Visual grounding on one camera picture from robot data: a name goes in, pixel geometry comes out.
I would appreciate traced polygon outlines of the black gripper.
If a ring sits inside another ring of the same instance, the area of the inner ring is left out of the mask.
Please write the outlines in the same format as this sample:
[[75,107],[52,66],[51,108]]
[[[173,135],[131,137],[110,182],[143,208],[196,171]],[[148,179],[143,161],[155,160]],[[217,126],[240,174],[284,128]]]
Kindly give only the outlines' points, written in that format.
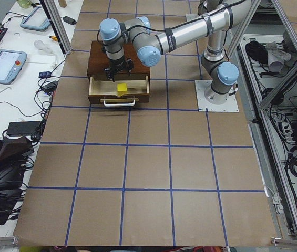
[[109,60],[109,67],[104,69],[104,72],[106,72],[106,76],[109,80],[114,81],[114,73],[113,72],[121,72],[121,71],[127,71],[131,72],[133,69],[133,61],[128,58],[121,58],[118,60]]

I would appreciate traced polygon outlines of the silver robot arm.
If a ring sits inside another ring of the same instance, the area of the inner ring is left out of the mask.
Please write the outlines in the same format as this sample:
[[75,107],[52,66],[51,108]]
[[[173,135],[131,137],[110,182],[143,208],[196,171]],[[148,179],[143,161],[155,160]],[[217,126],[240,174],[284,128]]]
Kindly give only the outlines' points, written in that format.
[[152,67],[160,61],[161,55],[207,37],[201,64],[212,82],[204,92],[205,99],[211,104],[224,104],[232,95],[230,90],[239,76],[236,65],[224,60],[224,34],[245,21],[252,2],[205,1],[205,4],[206,12],[198,12],[197,18],[165,28],[155,35],[151,35],[152,28],[145,16],[125,22],[104,19],[99,25],[99,32],[110,62],[109,68],[105,69],[107,79],[113,80],[123,70],[132,70],[131,61],[125,59],[124,44],[131,43],[141,63]]

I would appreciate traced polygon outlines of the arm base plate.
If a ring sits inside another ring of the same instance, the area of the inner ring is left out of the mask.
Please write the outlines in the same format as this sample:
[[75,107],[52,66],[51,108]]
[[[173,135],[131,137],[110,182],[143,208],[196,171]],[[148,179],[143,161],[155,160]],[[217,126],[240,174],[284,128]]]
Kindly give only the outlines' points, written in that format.
[[239,112],[231,87],[227,94],[217,94],[211,89],[211,80],[195,80],[198,110],[200,112]]

